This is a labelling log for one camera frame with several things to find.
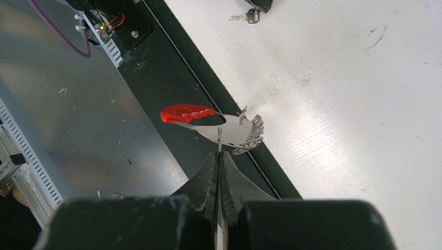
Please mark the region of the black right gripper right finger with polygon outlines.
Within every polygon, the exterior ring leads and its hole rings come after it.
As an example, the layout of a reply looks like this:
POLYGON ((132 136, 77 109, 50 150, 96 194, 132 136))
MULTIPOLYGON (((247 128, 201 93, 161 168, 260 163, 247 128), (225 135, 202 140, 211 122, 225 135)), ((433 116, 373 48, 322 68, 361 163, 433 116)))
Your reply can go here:
POLYGON ((354 199, 275 200, 220 154, 224 249, 395 249, 378 210, 354 199))

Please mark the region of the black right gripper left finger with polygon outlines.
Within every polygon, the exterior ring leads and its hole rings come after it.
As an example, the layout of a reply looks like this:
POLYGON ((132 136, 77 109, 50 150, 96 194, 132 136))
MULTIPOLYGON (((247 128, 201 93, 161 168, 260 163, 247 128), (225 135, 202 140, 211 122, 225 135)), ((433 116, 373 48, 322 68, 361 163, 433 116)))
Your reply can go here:
POLYGON ((35 249, 215 249, 219 153, 169 196, 63 202, 35 249))

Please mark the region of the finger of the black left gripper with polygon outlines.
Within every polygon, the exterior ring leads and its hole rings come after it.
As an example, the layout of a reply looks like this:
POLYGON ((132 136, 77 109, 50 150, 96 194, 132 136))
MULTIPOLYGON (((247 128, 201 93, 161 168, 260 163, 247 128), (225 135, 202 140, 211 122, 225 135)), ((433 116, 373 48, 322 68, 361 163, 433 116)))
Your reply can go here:
POLYGON ((245 0, 252 7, 263 13, 268 13, 273 5, 273 0, 245 0))

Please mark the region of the silver key with red tag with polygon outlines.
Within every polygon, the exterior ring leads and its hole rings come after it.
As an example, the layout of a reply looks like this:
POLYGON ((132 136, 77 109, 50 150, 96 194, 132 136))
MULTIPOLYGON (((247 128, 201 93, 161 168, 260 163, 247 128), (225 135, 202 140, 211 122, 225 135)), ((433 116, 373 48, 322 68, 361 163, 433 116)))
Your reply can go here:
POLYGON ((231 16, 228 19, 230 22, 246 21, 248 24, 257 24, 260 22, 260 11, 258 9, 249 9, 245 14, 231 16))

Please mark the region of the metal key organizer red handle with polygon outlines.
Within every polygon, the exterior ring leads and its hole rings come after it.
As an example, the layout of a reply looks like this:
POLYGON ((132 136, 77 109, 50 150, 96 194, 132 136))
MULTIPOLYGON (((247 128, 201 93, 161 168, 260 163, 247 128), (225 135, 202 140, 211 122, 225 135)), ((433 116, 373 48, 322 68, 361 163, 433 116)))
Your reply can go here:
POLYGON ((244 108, 238 116, 222 114, 212 108, 194 104, 178 104, 165 107, 160 118, 165 123, 176 124, 199 133, 209 141, 218 145, 233 147, 233 155, 246 153, 263 142, 264 122, 260 115, 248 120, 244 108), (201 120, 209 116, 219 115, 223 123, 218 125, 192 125, 190 121, 201 120))

